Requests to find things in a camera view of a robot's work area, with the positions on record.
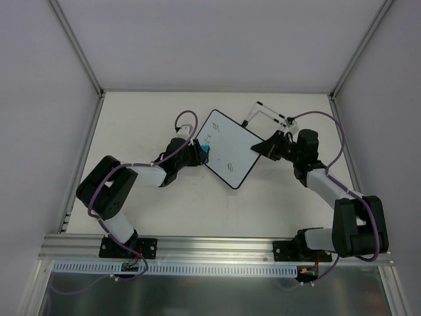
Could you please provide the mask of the blue whiteboard eraser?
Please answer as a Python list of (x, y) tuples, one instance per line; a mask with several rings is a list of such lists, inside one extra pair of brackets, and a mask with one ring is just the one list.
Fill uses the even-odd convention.
[(210, 150), (210, 147), (208, 145), (202, 145), (201, 148), (205, 153), (208, 153)]

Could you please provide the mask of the small white whiteboard black frame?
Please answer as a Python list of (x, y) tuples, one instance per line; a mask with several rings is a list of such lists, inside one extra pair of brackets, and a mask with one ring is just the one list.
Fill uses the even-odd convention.
[(233, 190), (243, 184), (260, 157), (251, 147), (263, 141), (217, 109), (210, 112), (196, 139), (209, 147), (206, 167)]

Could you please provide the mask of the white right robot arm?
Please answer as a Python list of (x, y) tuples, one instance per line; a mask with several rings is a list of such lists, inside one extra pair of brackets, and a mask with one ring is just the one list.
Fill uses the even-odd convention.
[(317, 251), (365, 262), (377, 260), (389, 248), (381, 199), (350, 190), (332, 176), (318, 158), (318, 146), (318, 133), (310, 129), (299, 131), (295, 140), (290, 133), (277, 131), (251, 146), (252, 151), (272, 161), (289, 161), (295, 178), (333, 209), (331, 228), (298, 230), (288, 249), (302, 261), (310, 260)]

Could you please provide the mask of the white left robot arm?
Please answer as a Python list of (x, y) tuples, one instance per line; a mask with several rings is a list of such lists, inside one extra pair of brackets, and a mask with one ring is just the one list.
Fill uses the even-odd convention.
[(209, 146), (200, 145), (196, 139), (184, 143), (182, 138), (172, 139), (150, 165), (122, 163), (107, 155), (78, 186), (77, 199), (107, 234), (101, 241), (99, 257), (133, 259), (140, 254), (146, 259), (155, 258), (157, 241), (140, 238), (122, 207), (135, 185), (163, 188), (175, 181), (183, 168), (208, 162)]

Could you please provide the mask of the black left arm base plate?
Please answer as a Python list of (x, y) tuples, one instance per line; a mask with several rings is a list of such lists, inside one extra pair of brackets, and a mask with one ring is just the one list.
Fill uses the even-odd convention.
[[(125, 246), (137, 251), (145, 259), (155, 259), (157, 242), (158, 240), (156, 238), (132, 237), (125, 243)], [(120, 247), (111, 238), (104, 237), (101, 240), (98, 256), (106, 259), (133, 259), (136, 255)]]

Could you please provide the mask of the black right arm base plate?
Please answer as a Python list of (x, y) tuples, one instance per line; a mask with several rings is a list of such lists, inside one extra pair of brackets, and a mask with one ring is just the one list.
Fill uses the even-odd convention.
[(298, 244), (293, 240), (276, 240), (272, 243), (274, 261), (282, 262), (332, 262), (332, 256), (322, 250), (311, 250), (306, 245)]

